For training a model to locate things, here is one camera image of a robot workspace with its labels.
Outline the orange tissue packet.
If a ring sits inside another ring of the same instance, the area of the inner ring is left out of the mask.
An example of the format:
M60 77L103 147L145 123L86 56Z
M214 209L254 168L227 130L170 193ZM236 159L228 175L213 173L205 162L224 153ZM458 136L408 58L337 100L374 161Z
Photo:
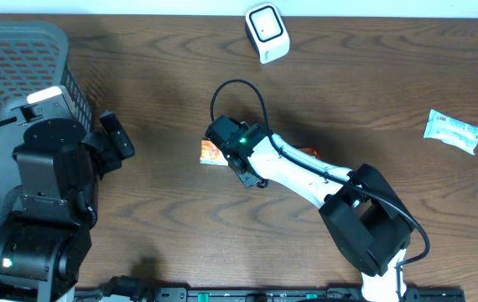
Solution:
M210 140L201 141L200 163L220 166L228 165L222 152Z

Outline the red Top chocolate bar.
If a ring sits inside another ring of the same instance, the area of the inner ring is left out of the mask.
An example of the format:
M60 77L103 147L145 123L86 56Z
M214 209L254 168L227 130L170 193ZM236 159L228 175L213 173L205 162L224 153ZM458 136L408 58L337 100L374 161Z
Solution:
M312 156L316 159L320 159L319 151L316 148L300 148L299 151Z

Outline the teal snack packet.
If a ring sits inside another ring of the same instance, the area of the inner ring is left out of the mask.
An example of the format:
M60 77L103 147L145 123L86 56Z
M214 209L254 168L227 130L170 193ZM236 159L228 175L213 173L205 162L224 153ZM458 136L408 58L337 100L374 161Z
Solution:
M423 137L438 139L474 155L478 145L478 127L431 109Z

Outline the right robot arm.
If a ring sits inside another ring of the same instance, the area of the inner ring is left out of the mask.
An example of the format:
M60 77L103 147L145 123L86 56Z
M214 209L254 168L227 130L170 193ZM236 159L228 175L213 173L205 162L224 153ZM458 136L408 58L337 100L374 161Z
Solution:
M415 225L382 174L324 163L287 144L259 124L225 115L206 137L222 152L245 187L283 185L315 207L336 247L361 272L367 301L400 301L407 291L400 267Z

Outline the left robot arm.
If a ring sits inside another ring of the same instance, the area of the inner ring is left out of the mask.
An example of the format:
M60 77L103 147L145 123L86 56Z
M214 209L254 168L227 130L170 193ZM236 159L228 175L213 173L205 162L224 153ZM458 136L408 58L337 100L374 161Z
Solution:
M91 248L98 183L135 149L114 112L81 121L63 86L0 121L0 301L68 301Z

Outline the white barcode scanner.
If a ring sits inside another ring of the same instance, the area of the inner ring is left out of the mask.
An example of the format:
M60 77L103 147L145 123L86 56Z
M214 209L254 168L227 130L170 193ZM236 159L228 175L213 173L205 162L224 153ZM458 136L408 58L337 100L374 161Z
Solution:
M284 57L290 50L290 38L278 9L264 3L247 11L245 30L261 64Z

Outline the grey plastic mesh basket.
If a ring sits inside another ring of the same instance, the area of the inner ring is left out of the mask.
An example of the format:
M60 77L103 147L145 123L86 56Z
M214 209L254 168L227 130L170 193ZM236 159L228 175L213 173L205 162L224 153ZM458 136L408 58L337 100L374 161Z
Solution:
M70 96L70 116L86 131L93 128L94 116L69 63L65 33L47 22L0 21L0 121L17 121L0 127L0 210L5 195L21 180L12 158L29 126L21 112L27 97L51 86L64 86Z

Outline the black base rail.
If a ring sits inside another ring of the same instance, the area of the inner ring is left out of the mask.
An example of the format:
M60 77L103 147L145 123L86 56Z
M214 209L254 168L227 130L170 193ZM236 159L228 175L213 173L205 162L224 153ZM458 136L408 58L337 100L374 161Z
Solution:
M192 289L153 287L128 276L116 276L95 289L78 289L75 302L365 302L356 286L327 289Z

